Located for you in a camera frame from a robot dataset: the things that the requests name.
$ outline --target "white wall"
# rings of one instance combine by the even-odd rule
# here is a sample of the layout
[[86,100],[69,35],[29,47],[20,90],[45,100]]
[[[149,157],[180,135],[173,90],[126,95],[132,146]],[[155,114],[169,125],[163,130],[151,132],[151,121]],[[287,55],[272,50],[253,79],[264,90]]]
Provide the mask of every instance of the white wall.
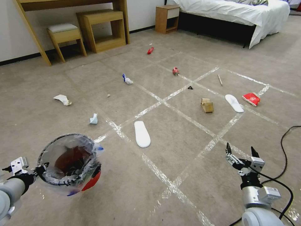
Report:
[[[156,5],[163,5],[164,0],[128,0],[129,30],[136,30],[155,25]],[[111,3],[78,6],[60,9],[27,12],[38,38],[45,50],[53,49],[46,28],[58,23],[78,25],[75,13],[81,11],[112,8]],[[100,34],[111,32],[110,24],[98,26]],[[0,0],[0,62],[37,53],[24,22],[19,16],[12,0]]]

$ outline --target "white drawer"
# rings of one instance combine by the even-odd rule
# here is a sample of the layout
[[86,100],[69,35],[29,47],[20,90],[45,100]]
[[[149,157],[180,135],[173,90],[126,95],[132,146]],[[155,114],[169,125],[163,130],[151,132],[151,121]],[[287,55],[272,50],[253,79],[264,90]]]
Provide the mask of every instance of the white drawer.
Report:
[[180,12],[180,8],[169,9],[167,12],[167,19],[178,17]]

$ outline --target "wooden chair leg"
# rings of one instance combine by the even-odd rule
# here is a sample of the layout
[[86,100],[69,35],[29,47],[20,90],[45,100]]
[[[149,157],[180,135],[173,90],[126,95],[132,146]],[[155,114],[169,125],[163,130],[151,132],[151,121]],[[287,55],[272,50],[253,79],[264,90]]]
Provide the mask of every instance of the wooden chair leg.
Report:
[[50,39],[51,39],[51,41],[52,41],[52,43],[53,43],[53,45],[54,45],[54,47],[55,47],[55,49],[56,49],[56,51],[57,51],[57,54],[59,55],[61,61],[62,61],[63,63],[65,63],[66,61],[65,61],[65,59],[64,59],[64,57],[63,57],[63,54],[62,54],[62,52],[61,52],[61,50],[60,50],[60,47],[59,47],[58,43],[55,41],[55,39],[54,39],[54,37],[53,37],[51,31],[49,31],[49,30],[47,30],[47,31],[48,31],[49,36],[50,36]]
[[76,42],[79,45],[79,47],[81,48],[82,54],[86,57],[87,56],[87,52],[86,52],[84,43],[82,42],[82,39],[76,39]]

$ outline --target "bed frame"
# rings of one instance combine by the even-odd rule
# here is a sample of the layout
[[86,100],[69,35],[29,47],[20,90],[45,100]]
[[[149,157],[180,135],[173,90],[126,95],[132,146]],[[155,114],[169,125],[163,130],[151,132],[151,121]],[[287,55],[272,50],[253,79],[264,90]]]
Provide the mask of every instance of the bed frame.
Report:
[[197,16],[180,12],[178,29],[188,30],[203,35],[214,36],[243,43],[243,48],[251,42],[256,25],[249,26],[225,20]]

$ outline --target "trash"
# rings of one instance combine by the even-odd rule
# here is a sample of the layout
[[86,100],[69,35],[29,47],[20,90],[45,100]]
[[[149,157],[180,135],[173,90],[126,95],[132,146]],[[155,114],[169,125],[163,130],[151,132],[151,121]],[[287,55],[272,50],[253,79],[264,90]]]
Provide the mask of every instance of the trash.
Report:
[[93,114],[93,117],[90,118],[90,124],[97,124],[98,123],[98,120],[97,120],[97,113]]
[[222,80],[220,79],[220,76],[219,76],[219,75],[217,75],[217,77],[219,78],[219,82],[220,82],[220,84],[223,86],[223,83],[222,83]]
[[179,74],[178,68],[177,68],[177,67],[174,67],[174,68],[172,69],[172,73],[173,73],[174,75],[178,75],[178,74]]
[[48,164],[40,175],[43,185],[71,196],[95,184],[101,173],[98,159],[103,152],[89,137],[70,133],[51,141],[42,151],[38,165]]
[[133,84],[133,81],[130,80],[129,78],[127,78],[127,77],[125,76],[125,74],[123,74],[122,77],[123,77],[123,80],[124,80],[125,83],[127,83],[127,84],[129,84],[129,85],[130,85],[130,84]]
[[231,105],[231,107],[236,112],[244,112],[243,108],[240,106],[238,100],[235,98],[235,96],[231,94],[225,95],[226,101]]
[[154,48],[151,47],[148,51],[147,51],[147,54],[151,54],[153,52]]
[[55,96],[53,99],[60,100],[65,106],[72,104],[72,102],[68,100],[65,95],[62,94]]
[[213,102],[210,102],[210,99],[202,98],[202,108],[206,113],[213,112]]
[[147,148],[151,144],[150,135],[145,128],[143,121],[134,122],[137,145],[141,148]]
[[256,93],[248,93],[242,96],[242,98],[248,103],[252,104],[254,107],[260,102],[260,97]]

